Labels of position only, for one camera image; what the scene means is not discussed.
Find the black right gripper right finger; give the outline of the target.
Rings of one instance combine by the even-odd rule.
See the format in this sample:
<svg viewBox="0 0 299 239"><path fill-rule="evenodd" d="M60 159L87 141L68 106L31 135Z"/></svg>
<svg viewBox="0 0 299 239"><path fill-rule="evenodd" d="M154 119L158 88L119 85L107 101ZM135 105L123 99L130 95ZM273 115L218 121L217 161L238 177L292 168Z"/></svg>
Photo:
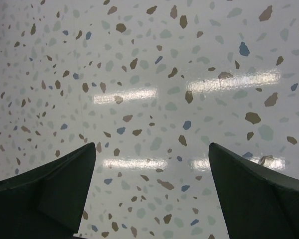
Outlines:
<svg viewBox="0 0 299 239"><path fill-rule="evenodd" d="M211 143L208 158L231 239L299 239L299 179Z"/></svg>

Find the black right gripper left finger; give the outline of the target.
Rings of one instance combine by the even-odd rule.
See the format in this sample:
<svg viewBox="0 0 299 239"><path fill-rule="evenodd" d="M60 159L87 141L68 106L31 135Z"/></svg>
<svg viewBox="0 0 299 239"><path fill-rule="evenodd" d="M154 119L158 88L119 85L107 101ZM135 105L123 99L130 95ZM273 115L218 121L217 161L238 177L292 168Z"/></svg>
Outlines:
<svg viewBox="0 0 299 239"><path fill-rule="evenodd" d="M72 239L78 233L95 167L88 143L0 181L0 239Z"/></svg>

